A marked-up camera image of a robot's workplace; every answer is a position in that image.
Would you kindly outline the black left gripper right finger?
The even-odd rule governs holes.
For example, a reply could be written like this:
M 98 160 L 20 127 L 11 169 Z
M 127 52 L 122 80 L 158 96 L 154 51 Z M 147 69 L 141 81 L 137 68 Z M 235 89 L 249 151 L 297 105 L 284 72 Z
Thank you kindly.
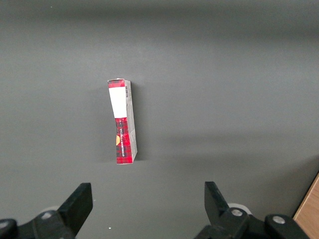
M 209 225 L 197 239 L 307 239 L 308 235 L 289 216 L 269 214 L 259 220 L 239 207 L 230 207 L 215 182 L 204 184 L 204 206 Z

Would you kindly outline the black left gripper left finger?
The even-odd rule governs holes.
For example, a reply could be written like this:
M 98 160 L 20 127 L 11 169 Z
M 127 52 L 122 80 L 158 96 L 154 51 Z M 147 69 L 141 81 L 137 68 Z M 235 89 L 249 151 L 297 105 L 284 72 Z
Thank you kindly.
M 56 210 L 46 210 L 29 222 L 1 219 L 2 239 L 74 239 L 93 209 L 91 183 L 81 183 Z

